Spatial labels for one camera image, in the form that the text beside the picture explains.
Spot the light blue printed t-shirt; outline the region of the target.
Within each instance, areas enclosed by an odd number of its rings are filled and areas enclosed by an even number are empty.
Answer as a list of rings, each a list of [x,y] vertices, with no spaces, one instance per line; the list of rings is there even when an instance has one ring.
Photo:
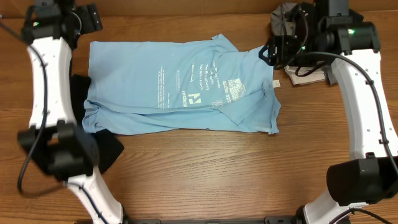
[[[225,36],[173,42],[92,42],[86,132],[136,135],[173,129],[278,132],[273,70],[259,48]]]

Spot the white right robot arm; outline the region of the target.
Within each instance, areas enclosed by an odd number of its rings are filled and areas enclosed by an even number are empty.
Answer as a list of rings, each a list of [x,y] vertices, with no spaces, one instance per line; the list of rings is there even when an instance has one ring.
[[[293,216],[266,223],[348,223],[355,212],[397,194],[397,134],[381,80],[381,45],[372,22],[348,1],[284,3],[271,14],[259,57],[275,70],[322,69],[343,97],[349,126],[347,162],[330,166],[326,190]]]

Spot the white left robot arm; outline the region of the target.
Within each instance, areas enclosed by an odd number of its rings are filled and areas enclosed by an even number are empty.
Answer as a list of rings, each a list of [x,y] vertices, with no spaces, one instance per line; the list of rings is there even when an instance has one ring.
[[[55,177],[80,200],[93,223],[127,223],[123,206],[109,191],[100,170],[94,137],[79,127],[72,107],[72,53],[81,35],[103,28],[94,4],[35,1],[21,30],[33,73],[33,107],[29,128],[17,139],[27,157],[17,188],[30,161]]]

